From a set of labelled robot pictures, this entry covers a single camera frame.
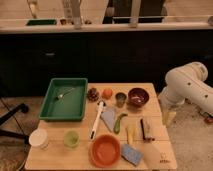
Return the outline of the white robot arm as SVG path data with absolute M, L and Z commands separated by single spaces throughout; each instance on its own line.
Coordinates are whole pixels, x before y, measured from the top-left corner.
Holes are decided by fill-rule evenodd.
M 213 117 L 213 87 L 205 83 L 207 77 L 207 67 L 201 62 L 191 62 L 167 72 L 166 86 L 158 95 L 165 126 L 176 116 L 175 108 L 186 99 Z

